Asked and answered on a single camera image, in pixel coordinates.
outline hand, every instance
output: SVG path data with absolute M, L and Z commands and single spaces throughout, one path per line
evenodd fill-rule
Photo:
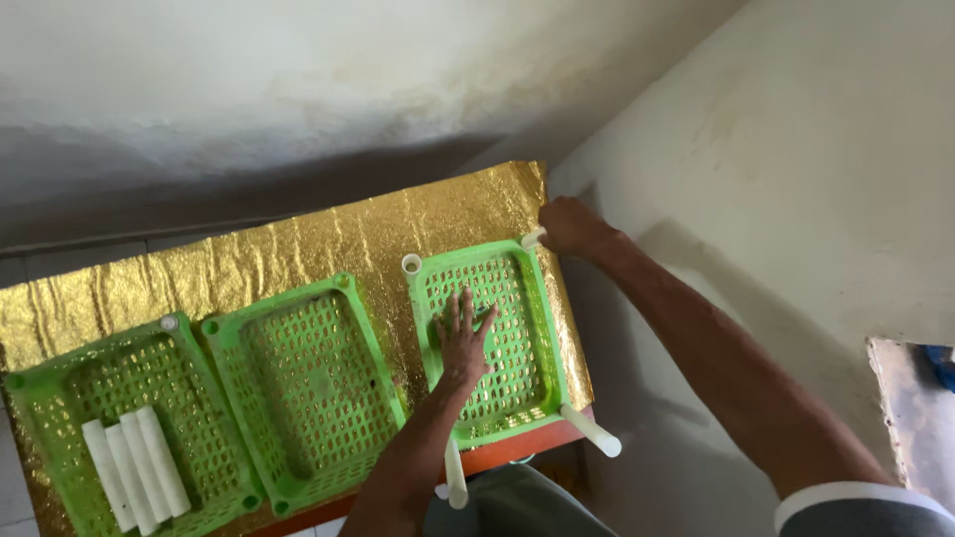
M 457 301 L 457 293 L 452 294 L 448 301 L 451 303 L 451 333 L 445 331 L 444 325 L 435 315 L 435 329 L 441 341 L 441 361 L 444 362 L 444 374 L 441 377 L 464 383 L 470 391 L 474 390 L 483 375 L 491 373 L 491 364 L 484 361 L 484 339 L 498 318 L 498 305 L 491 308 L 477 332 L 474 332 L 471 330 L 474 321 L 471 288 L 464 288 L 463 322 Z
M 560 196 L 541 207 L 538 221 L 547 230 L 540 238 L 547 249 L 590 261 L 622 234 L 577 198 Z

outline crinkled gold foil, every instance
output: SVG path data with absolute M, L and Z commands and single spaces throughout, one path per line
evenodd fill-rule
M 395 381 L 415 402 L 427 393 L 408 289 L 400 262 L 516 238 L 537 226 L 546 202 L 543 166 L 507 162 L 477 173 L 408 188 L 213 237 L 185 247 L 85 268 L 0 290 L 0 371 L 27 369 L 113 333 L 185 311 L 198 325 L 273 294 L 355 274 L 375 336 Z M 593 400 L 557 257 L 539 248 L 570 399 Z M 14 434 L 43 535 L 73 527 L 11 408 Z M 260 509 L 215 531 L 250 532 L 273 522 Z

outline forearm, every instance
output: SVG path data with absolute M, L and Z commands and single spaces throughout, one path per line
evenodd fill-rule
M 445 375 L 378 458 L 341 536 L 418 535 L 444 448 L 475 382 Z
M 623 234 L 593 259 L 640 311 L 690 387 L 781 497 L 830 481 L 888 483 L 851 430 L 725 313 Z

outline orange table edge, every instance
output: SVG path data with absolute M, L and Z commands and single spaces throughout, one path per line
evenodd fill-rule
M 594 419 L 592 407 L 582 410 L 585 416 Z M 544 425 L 522 435 L 496 441 L 461 453 L 461 464 L 464 466 L 464 475 L 470 476 L 496 468 L 510 461 L 523 459 L 529 455 L 547 451 L 557 446 L 579 440 L 584 437 L 569 421 L 561 419 Z M 444 483 L 444 469 L 441 469 L 439 483 Z M 313 509 L 302 511 L 288 519 L 270 526 L 253 531 L 251 537 L 285 537 L 296 531 L 301 531 L 325 522 L 341 518 L 351 511 L 357 494 L 334 500 Z

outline plastic crate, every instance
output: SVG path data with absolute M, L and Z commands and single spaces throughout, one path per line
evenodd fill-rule
M 193 506 L 155 535 L 198 537 L 262 505 L 265 492 L 188 317 L 161 321 L 6 378 L 79 537 L 121 535 L 80 426 L 113 425 L 143 405 L 159 416 Z
M 346 272 L 202 323 L 275 514 L 363 482 L 405 416 Z
M 484 343 L 494 371 L 481 378 L 461 411 L 452 438 L 464 449 L 509 438 L 561 419 L 569 402 L 554 319 L 537 253 L 501 241 L 403 261 L 429 389 L 444 370 L 432 322 L 448 322 L 447 301 L 470 286 L 475 327 L 495 302 L 498 319 Z

